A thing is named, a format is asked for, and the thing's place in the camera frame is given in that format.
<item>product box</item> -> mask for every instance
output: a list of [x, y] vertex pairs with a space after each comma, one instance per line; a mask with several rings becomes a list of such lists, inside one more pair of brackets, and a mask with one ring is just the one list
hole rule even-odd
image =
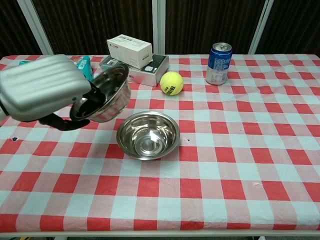
[[[161, 77], [169, 68], [169, 57], [154, 54], [152, 59], [153, 61], [142, 69], [129, 66], [128, 80], [137, 84], [153, 87], [157, 86]], [[100, 67], [104, 71], [121, 63], [121, 61], [114, 59], [109, 55], [100, 63]]]
[[152, 61], [152, 45], [130, 36], [119, 35], [107, 41], [111, 57], [137, 69]]

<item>metal bowl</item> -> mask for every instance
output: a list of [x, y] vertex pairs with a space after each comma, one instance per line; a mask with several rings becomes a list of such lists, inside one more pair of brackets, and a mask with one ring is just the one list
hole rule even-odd
[[166, 156], [178, 145], [180, 130], [169, 116], [145, 111], [128, 117], [116, 133], [116, 141], [129, 156], [154, 160]]
[[105, 95], [104, 105], [96, 107], [97, 105], [83, 97], [72, 105], [70, 118], [74, 121], [89, 119], [98, 123], [115, 118], [130, 100], [128, 73], [129, 68], [126, 64], [120, 64], [102, 72], [92, 83]]

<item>tennis ball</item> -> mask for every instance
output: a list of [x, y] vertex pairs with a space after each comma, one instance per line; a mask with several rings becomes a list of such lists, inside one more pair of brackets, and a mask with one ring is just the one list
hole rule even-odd
[[166, 72], [160, 80], [161, 90], [167, 95], [176, 95], [181, 92], [184, 86], [182, 76], [175, 71]]

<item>blue can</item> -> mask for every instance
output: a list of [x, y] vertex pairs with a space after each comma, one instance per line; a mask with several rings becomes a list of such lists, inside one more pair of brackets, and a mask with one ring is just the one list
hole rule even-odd
[[232, 56], [232, 46], [225, 42], [212, 45], [209, 54], [205, 80], [212, 85], [221, 85], [227, 81], [227, 73]]

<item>gray robotic hand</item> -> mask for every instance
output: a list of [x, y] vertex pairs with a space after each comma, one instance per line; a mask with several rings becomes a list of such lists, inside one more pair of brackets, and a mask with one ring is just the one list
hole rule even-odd
[[88, 99], [92, 107], [106, 100], [65, 55], [0, 71], [0, 121], [11, 116], [22, 122], [39, 120], [62, 131], [78, 129], [90, 121], [64, 120], [54, 112], [79, 98]]

